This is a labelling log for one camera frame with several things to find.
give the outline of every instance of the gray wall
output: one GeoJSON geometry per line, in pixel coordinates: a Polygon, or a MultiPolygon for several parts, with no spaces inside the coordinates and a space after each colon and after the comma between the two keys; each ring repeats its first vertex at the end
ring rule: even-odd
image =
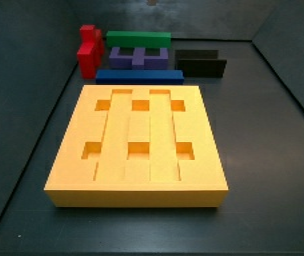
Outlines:
{"type": "Polygon", "coordinates": [[[84,24],[167,31],[174,38],[253,40],[281,0],[68,0],[84,24]]]}
{"type": "Polygon", "coordinates": [[[0,0],[0,215],[78,63],[79,25],[64,0],[0,0]]]}
{"type": "Polygon", "coordinates": [[[304,108],[304,0],[286,0],[254,44],[304,108]]]}

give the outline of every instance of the square hole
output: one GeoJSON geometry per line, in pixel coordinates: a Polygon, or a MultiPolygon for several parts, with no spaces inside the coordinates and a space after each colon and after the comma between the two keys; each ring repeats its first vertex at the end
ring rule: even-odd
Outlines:
{"type": "Polygon", "coordinates": [[[173,111],[186,111],[185,100],[173,100],[171,101],[171,110],[173,111]]]}
{"type": "Polygon", "coordinates": [[[134,111],[150,111],[150,101],[149,100],[133,100],[133,110],[134,111]]]}
{"type": "Polygon", "coordinates": [[[111,108],[111,100],[98,100],[95,111],[109,111],[111,108]]]}
{"type": "Polygon", "coordinates": [[[90,159],[90,158],[99,159],[102,148],[103,148],[102,142],[86,142],[82,159],[90,159]]]}
{"type": "Polygon", "coordinates": [[[161,49],[147,48],[146,56],[161,56],[161,49]]]}
{"type": "Polygon", "coordinates": [[[121,47],[121,50],[119,50],[121,56],[134,56],[134,53],[135,53],[135,48],[121,47]]]}
{"type": "Polygon", "coordinates": [[[179,160],[195,160],[191,142],[177,142],[177,152],[179,160]]]}
{"type": "Polygon", "coordinates": [[[129,142],[129,160],[150,159],[150,142],[129,142]]]}

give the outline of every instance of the purple block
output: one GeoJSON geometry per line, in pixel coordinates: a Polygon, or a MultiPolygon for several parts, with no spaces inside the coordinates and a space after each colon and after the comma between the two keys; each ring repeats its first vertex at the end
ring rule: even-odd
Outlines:
{"type": "Polygon", "coordinates": [[[146,56],[146,69],[169,69],[169,49],[161,48],[159,56],[146,56]]]}
{"type": "Polygon", "coordinates": [[[121,55],[121,47],[114,47],[110,55],[110,66],[113,69],[169,69],[169,49],[161,48],[159,56],[146,56],[146,48],[138,47],[134,56],[126,56],[121,55]]]}
{"type": "Polygon", "coordinates": [[[146,48],[135,48],[134,59],[133,59],[133,69],[134,70],[145,70],[145,61],[146,59],[146,48]]]}
{"type": "Polygon", "coordinates": [[[114,69],[131,69],[133,56],[121,55],[121,47],[114,47],[110,55],[110,66],[114,69]]]}

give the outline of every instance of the toy block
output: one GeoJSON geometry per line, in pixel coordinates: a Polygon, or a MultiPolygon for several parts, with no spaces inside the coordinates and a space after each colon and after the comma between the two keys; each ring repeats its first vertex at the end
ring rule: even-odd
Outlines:
{"type": "Polygon", "coordinates": [[[95,78],[95,70],[102,65],[102,55],[105,54],[102,30],[97,29],[95,25],[83,25],[80,34],[83,44],[78,52],[78,59],[80,62],[83,78],[92,79],[95,78]]]}
{"type": "Polygon", "coordinates": [[[146,47],[170,48],[171,33],[169,32],[137,32],[137,31],[109,31],[109,47],[146,47]]]}
{"type": "Polygon", "coordinates": [[[98,70],[98,84],[175,84],[185,82],[181,70],[98,70]]]}
{"type": "Polygon", "coordinates": [[[218,59],[218,50],[177,50],[175,59],[218,59]]]}
{"type": "Polygon", "coordinates": [[[219,207],[199,86],[86,85],[44,190],[58,207],[219,207]]]}
{"type": "Polygon", "coordinates": [[[161,48],[159,56],[146,56],[146,69],[169,69],[169,49],[161,48]]]}
{"type": "Polygon", "coordinates": [[[146,48],[135,48],[134,59],[133,59],[133,69],[143,70],[146,69],[146,48]]]}
{"type": "Polygon", "coordinates": [[[103,40],[103,32],[101,29],[97,29],[95,25],[83,25],[80,28],[80,34],[83,43],[97,43],[97,47],[99,48],[99,53],[105,54],[105,40],[103,40]]]}
{"type": "Polygon", "coordinates": [[[150,69],[163,70],[169,69],[169,49],[158,49],[159,54],[147,56],[146,48],[137,47],[133,55],[123,55],[121,50],[123,48],[114,47],[110,55],[110,66],[114,69],[150,69]]]}
{"type": "Polygon", "coordinates": [[[80,34],[83,43],[91,42],[97,43],[97,26],[95,25],[83,25],[80,28],[80,34]]]}
{"type": "Polygon", "coordinates": [[[222,78],[227,60],[215,59],[179,59],[175,69],[185,73],[185,77],[217,77],[222,78]]]}
{"type": "Polygon", "coordinates": [[[83,78],[94,79],[97,67],[99,66],[95,58],[95,43],[83,43],[78,52],[78,59],[83,78]]]}
{"type": "Polygon", "coordinates": [[[227,60],[218,56],[218,50],[177,50],[175,69],[183,70],[186,77],[222,78],[227,60]]]}
{"type": "Polygon", "coordinates": [[[131,55],[121,54],[121,47],[114,47],[110,54],[110,66],[114,69],[133,69],[133,59],[131,55]]]}

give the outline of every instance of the red block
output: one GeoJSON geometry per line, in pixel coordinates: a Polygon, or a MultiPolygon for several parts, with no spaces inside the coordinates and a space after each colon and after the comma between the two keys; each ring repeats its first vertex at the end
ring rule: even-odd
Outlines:
{"type": "Polygon", "coordinates": [[[82,39],[83,42],[97,42],[97,26],[95,25],[83,25],[80,28],[80,33],[82,33],[82,39]]]}
{"type": "Polygon", "coordinates": [[[95,78],[95,72],[102,65],[102,55],[105,54],[105,41],[101,29],[95,25],[83,25],[80,28],[83,44],[78,52],[83,77],[95,78]]]}
{"type": "Polygon", "coordinates": [[[79,52],[78,59],[82,69],[83,78],[94,79],[97,73],[97,65],[95,63],[95,43],[88,42],[83,43],[79,52]]]}

